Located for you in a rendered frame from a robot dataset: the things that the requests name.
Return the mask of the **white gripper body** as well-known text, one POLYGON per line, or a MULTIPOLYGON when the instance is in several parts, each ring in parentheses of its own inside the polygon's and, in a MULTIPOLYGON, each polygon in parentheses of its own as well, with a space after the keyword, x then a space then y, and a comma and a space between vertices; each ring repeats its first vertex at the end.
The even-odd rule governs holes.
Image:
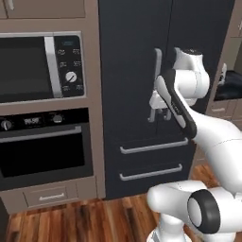
POLYGON ((149 100, 149 105, 153 110, 167 109, 168 106, 157 92, 153 92, 149 100))

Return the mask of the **black built-in oven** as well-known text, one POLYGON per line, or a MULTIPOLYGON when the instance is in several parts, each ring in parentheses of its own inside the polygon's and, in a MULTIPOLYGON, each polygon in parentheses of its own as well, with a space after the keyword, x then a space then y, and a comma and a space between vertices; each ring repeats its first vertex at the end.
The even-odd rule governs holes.
POLYGON ((93 175, 86 108, 0 116, 0 191, 93 175))

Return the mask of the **dark navy fridge drawer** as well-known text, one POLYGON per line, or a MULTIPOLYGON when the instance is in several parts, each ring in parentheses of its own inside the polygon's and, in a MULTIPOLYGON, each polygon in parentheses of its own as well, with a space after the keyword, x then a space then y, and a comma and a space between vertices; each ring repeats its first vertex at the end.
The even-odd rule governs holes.
POLYGON ((190 155, 193 151, 193 146, 188 143, 187 146, 171 147, 147 152, 139 152, 132 154, 122 154, 119 150, 123 148, 145 147, 182 141, 183 135, 165 135, 162 137, 154 137, 143 140, 120 141, 110 138, 105 147, 106 161, 120 166, 130 166, 140 164, 158 164, 164 163, 166 159, 176 159, 179 155, 190 155))
POLYGON ((144 194, 147 190, 160 183, 186 181, 189 176, 191 164, 183 160, 168 162, 166 164, 152 164, 144 167, 129 168, 129 169, 115 169, 106 176, 106 199, 120 199, 123 197, 130 197, 134 195, 144 194), (182 171, 170 173, 150 178, 144 178, 134 181, 121 181, 119 173, 124 176, 134 175, 139 173, 146 173, 162 169, 176 167, 182 164, 182 171))

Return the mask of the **white microwave knob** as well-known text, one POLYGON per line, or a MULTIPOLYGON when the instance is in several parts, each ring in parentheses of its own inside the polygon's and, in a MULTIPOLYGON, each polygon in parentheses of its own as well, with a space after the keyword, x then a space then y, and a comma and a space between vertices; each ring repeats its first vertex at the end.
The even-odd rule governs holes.
POLYGON ((73 83, 77 80, 78 76, 75 72, 67 72, 65 75, 65 79, 67 82, 73 83))

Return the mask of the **beige drawer front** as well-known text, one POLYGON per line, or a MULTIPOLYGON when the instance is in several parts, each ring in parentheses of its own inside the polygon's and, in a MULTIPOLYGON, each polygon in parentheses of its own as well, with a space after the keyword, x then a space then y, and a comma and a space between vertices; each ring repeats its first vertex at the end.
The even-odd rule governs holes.
POLYGON ((26 201, 27 201, 28 206, 44 205, 44 204, 48 204, 48 203, 62 201, 62 200, 65 200, 68 198, 67 190, 66 190, 65 186, 27 191, 27 192, 25 192, 25 196, 26 196, 26 201), (40 196, 47 197, 47 196, 57 195, 57 194, 61 194, 61 193, 65 194, 64 198, 39 201, 40 196))

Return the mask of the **black and silver microwave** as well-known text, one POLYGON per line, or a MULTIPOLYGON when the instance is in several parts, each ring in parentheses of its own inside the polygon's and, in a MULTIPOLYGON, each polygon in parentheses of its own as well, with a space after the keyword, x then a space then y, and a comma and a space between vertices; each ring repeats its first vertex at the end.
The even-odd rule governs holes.
POLYGON ((0 103, 86 95, 79 31, 0 33, 0 103))

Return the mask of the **narrow beige cupboard door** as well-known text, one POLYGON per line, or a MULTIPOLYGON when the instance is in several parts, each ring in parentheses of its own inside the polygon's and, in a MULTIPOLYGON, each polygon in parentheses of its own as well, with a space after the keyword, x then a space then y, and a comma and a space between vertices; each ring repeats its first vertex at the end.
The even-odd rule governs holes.
POLYGON ((8 18, 8 16, 6 14, 4 1, 0 0, 0 19, 7 19, 7 18, 8 18))

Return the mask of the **white upright object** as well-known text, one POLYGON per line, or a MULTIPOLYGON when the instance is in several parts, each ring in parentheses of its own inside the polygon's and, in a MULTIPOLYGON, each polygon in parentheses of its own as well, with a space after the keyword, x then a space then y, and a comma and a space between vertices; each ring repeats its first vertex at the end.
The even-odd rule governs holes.
POLYGON ((218 85, 224 85, 225 83, 225 78, 226 78, 226 73, 227 73, 227 64, 223 63, 222 69, 221 69, 221 76, 218 85))

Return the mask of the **silver oven knob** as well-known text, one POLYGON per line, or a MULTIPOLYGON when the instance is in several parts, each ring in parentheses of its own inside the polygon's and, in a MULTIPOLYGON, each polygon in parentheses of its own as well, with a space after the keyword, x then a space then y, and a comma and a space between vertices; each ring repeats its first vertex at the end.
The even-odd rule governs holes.
POLYGON ((54 114, 53 117, 52 117, 52 121, 56 124, 59 124, 63 121, 63 117, 61 114, 57 113, 57 114, 54 114))
POLYGON ((10 130, 12 128, 12 122, 5 119, 1 122, 1 127, 4 129, 4 130, 10 130))

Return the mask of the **black microwave door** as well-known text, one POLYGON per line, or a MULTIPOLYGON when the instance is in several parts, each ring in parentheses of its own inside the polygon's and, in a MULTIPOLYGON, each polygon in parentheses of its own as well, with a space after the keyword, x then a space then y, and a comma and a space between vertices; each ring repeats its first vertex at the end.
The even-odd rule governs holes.
POLYGON ((44 38, 0 38, 1 103, 55 98, 44 38))

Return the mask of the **black oven door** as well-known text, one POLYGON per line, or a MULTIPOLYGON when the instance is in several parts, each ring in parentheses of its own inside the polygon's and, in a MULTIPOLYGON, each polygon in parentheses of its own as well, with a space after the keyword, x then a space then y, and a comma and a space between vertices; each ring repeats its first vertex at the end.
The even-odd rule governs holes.
POLYGON ((72 130, 81 133, 0 144, 0 191, 94 175, 87 123, 0 132, 0 138, 72 130))

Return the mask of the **beige tall cabinet housing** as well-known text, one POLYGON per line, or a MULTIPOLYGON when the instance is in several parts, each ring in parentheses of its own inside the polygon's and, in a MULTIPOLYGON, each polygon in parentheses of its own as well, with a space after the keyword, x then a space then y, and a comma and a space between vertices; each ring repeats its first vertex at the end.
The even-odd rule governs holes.
POLYGON ((51 192, 63 187, 69 202, 106 196, 97 0, 84 0, 84 9, 85 16, 76 19, 0 19, 0 33, 58 30, 79 30, 82 33, 86 96, 0 104, 0 114, 88 108, 94 168, 94 175, 89 178, 52 181, 44 185, 1 191, 0 199, 10 214, 30 210, 32 207, 27 204, 26 198, 40 190, 51 192))

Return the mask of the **wide beige cupboard door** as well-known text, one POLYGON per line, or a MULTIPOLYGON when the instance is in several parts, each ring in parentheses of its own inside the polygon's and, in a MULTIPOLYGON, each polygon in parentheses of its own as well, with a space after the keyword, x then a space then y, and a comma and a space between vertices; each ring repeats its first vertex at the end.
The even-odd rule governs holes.
POLYGON ((13 0, 14 10, 4 0, 9 18, 84 18, 84 0, 13 0))

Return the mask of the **dark navy fridge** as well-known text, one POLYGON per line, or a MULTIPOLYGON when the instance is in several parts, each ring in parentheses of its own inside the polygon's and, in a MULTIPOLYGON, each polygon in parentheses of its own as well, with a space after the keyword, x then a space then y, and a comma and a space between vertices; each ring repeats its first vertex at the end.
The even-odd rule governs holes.
POLYGON ((107 199, 189 176, 196 146, 149 99, 155 65, 196 49, 213 77, 234 0, 98 0, 107 199))

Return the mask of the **beige cupboard run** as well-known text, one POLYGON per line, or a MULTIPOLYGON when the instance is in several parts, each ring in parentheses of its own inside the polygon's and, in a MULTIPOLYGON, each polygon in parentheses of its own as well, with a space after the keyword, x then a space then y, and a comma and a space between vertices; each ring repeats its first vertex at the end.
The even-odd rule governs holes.
POLYGON ((215 101, 223 63, 227 64, 227 72, 234 70, 242 75, 242 0, 235 0, 234 2, 231 21, 206 111, 213 117, 232 121, 242 130, 242 98, 215 101))

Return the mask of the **dark navy fridge door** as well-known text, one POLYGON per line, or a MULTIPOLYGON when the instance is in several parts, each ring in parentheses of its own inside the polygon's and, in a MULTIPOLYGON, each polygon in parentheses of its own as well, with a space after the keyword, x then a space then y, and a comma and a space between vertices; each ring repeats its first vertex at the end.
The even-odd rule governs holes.
POLYGON ((172 0, 162 73, 173 67, 175 47, 196 49, 213 84, 233 6, 234 0, 172 0))
POLYGON ((104 133, 120 141, 153 137, 147 121, 155 49, 166 50, 172 0, 98 0, 104 133))

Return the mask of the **black appliance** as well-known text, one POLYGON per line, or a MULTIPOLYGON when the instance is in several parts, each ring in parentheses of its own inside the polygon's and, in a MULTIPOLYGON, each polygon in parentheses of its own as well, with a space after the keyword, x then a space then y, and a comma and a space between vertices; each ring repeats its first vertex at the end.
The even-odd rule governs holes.
POLYGON ((224 83, 217 86, 215 101, 239 98, 242 98, 242 75, 229 70, 224 83))

